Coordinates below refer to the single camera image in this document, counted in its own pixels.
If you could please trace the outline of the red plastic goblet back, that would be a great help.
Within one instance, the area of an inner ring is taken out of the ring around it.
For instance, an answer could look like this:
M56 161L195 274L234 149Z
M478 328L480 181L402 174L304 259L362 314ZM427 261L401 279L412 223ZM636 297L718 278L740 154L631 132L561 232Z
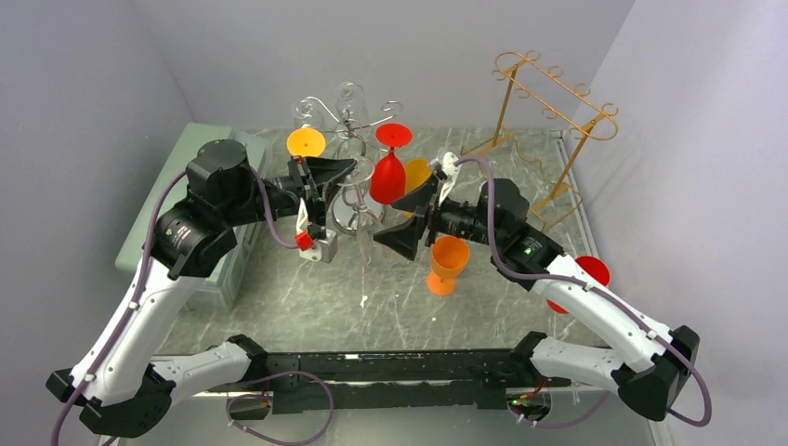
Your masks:
M376 202L389 205L404 194L406 186L405 169L396 150L409 144L413 134L405 125L388 123L375 130L375 137L388 148L388 154L376 164L369 192Z

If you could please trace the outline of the clear ribbed wine glass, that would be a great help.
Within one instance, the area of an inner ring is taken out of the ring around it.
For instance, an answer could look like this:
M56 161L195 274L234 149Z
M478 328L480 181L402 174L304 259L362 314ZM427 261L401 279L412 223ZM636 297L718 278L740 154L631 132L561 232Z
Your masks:
M369 121L364 89L354 82L343 82L336 89L335 110L342 125L360 130Z
M319 129L322 125L322 115L315 108L311 99L302 98L294 103L292 108L294 127Z

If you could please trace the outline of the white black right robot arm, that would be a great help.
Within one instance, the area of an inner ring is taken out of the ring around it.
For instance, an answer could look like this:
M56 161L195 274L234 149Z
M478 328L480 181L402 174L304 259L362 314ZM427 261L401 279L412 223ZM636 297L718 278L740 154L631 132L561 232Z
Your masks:
M663 421L691 375L700 337L688 326L669 328L613 294L578 261L530 225L530 204L506 178L485 182L476 204L438 200L431 178L399 201L411 217L374 240L413 260L422 240L439 234L487 244L513 281L557 304L598 335L604 348L578 346L528 333L511 351L512 373L524 386L544 377L567 378L616 394L635 413Z

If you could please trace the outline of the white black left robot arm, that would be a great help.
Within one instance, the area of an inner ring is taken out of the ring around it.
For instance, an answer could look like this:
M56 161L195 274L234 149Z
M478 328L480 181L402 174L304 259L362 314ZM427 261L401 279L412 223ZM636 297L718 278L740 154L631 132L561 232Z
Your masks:
M227 384L260 387L269 355L243 334L174 361L154 354L187 301L236 247L237 228L297 216L292 248L334 247L327 207L356 166L354 159L294 155L286 176L265 179L242 142L203 144L178 174L187 183L185 197L170 209L154 204L137 271L111 320L76 365L48 377L47 389L66 409L79 407L92 433L132 439L195 394Z

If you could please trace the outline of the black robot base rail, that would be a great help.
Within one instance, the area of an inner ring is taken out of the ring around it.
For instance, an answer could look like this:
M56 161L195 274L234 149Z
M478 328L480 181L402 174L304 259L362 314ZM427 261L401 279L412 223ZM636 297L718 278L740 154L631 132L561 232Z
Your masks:
M515 395L567 387L545 378L508 348L271 353L254 384L218 392L264 390L276 414L336 409L470 406L504 410Z

